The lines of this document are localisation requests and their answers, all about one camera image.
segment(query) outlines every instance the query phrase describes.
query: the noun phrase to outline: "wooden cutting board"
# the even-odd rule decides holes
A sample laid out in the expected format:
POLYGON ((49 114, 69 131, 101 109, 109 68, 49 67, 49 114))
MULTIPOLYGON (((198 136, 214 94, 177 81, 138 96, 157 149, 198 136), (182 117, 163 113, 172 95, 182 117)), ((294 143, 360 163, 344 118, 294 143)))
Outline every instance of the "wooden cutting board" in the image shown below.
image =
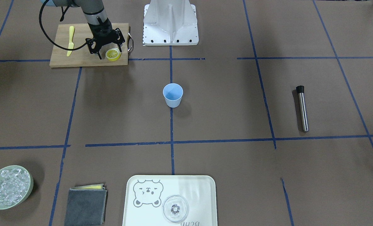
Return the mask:
MULTIPOLYGON (((57 35, 55 37, 55 43, 67 48, 69 44, 69 27, 74 26, 73 43, 74 48, 81 46, 85 43, 86 38, 92 38, 90 27, 88 24, 60 24, 58 25, 57 35)), ((112 28, 119 28, 123 34, 125 40, 128 40, 129 23, 113 23, 112 28)), ((117 48, 118 46, 114 43, 105 45, 100 50, 100 58, 97 55, 90 54, 87 46, 72 51, 72 54, 67 57, 66 50, 60 49, 54 46, 51 54, 50 67, 91 67, 91 66, 117 66, 128 64, 128 45, 127 42, 122 44, 121 57, 116 61, 109 61, 105 59, 106 51, 111 48, 117 48)))

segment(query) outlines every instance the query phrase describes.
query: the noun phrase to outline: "bear illustration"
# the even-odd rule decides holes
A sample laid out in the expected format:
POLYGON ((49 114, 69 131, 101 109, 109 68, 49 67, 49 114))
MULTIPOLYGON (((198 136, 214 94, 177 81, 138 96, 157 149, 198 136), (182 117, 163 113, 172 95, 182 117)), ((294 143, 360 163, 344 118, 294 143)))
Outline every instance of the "bear illustration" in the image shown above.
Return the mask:
POLYGON ((143 204, 151 204, 154 207, 159 207, 161 205, 160 196, 162 189, 163 186, 160 181, 138 180, 133 186, 133 191, 135 192, 135 200, 133 200, 133 204, 136 207, 141 207, 143 204))

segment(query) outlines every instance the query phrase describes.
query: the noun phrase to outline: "bowl of ice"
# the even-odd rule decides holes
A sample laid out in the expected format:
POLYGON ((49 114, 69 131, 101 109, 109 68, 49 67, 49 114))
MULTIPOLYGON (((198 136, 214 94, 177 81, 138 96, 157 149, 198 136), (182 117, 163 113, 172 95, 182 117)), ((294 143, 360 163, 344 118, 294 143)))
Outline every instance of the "bowl of ice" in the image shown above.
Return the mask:
POLYGON ((7 166, 0 169, 0 209, 19 205, 33 190, 33 177, 22 166, 7 166))

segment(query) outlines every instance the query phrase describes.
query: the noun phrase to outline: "metal handle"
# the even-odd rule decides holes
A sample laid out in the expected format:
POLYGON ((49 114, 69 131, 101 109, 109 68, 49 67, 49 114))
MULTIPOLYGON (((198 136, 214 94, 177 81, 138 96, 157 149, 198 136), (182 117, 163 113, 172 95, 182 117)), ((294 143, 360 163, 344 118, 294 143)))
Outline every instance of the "metal handle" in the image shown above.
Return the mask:
POLYGON ((133 51, 133 39, 132 36, 130 36, 130 32, 128 33, 128 54, 131 54, 133 51), (129 48, 129 40, 132 40, 132 46, 129 48))
POLYGON ((299 108, 301 110, 302 130, 304 132, 308 132, 310 129, 308 128, 307 109, 305 107, 304 93, 298 94, 298 100, 299 100, 299 108))

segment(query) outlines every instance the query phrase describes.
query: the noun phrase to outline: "black cap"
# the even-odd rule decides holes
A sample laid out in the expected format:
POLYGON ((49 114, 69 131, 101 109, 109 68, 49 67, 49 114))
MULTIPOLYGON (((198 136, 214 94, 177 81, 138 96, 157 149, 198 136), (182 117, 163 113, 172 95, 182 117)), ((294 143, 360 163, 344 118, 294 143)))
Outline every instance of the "black cap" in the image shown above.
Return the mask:
POLYGON ((304 86, 297 86, 297 93, 303 93, 304 92, 304 86))

